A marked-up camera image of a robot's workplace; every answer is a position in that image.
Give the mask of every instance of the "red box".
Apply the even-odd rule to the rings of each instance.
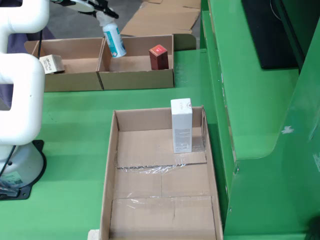
[[[149,50],[151,69],[169,69],[168,51],[160,44]]]

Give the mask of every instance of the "white product box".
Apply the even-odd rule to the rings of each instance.
[[[44,68],[45,74],[62,72],[65,70],[61,56],[51,54],[48,56],[42,56],[39,60]]]
[[[192,152],[192,105],[190,98],[171,100],[173,151]]]

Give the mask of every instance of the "small cardboard box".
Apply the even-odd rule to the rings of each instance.
[[[179,154],[170,108],[113,113],[100,240],[223,239],[206,114],[192,110],[192,152]]]
[[[173,88],[174,37],[144,36],[122,38],[126,55],[113,58],[104,43],[98,74],[104,90]],[[168,51],[169,69],[152,70],[149,49],[161,44]]]
[[[103,43],[102,37],[43,40],[40,57],[59,55],[65,67],[62,73],[45,76],[44,91],[101,91],[97,71]],[[38,47],[39,41],[25,43],[25,49],[35,57]]]

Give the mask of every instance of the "box compartment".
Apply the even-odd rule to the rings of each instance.
[[[98,91],[102,90],[97,75],[100,54],[104,39],[73,38],[44,40],[41,44],[40,57],[59,55],[65,71],[45,76],[45,92]],[[27,42],[25,48],[32,55],[38,56],[39,41]]]
[[[193,107],[192,153],[174,153],[170,108],[115,111],[100,239],[223,239],[205,111]]]
[[[111,56],[104,41],[98,74],[104,90],[174,87],[174,36],[123,37],[126,55]],[[149,49],[162,45],[168,51],[169,69],[152,70]]]

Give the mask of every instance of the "spray bottle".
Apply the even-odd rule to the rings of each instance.
[[[102,11],[98,11],[96,13],[96,19],[100,22],[100,26],[102,27],[112,57],[120,58],[126,55],[127,52],[124,43],[122,42],[118,26],[115,23],[115,19],[105,15]]]

